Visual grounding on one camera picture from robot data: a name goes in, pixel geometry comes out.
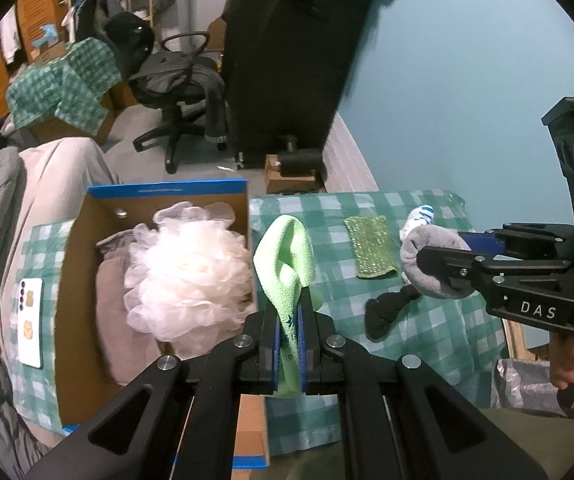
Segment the person's right hand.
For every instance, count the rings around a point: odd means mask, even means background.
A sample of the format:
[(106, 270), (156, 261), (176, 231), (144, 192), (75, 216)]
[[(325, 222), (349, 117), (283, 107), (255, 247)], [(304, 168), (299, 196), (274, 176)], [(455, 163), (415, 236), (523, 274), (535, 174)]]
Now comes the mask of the person's right hand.
[(574, 334), (550, 336), (550, 381), (557, 389), (574, 385)]

